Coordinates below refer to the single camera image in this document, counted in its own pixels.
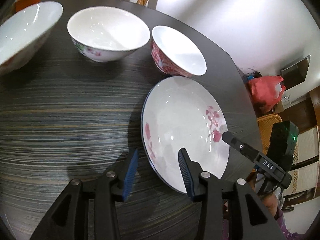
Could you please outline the person's right hand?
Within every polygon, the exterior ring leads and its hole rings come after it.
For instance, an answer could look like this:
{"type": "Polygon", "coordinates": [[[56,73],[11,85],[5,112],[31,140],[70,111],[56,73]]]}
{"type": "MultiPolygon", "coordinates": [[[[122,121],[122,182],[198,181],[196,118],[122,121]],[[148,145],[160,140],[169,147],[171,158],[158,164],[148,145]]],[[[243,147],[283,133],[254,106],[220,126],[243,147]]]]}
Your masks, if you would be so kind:
{"type": "Polygon", "coordinates": [[[274,193],[264,196],[263,198],[261,198],[261,201],[266,206],[274,219],[278,219],[280,217],[278,211],[278,199],[274,193]]]}

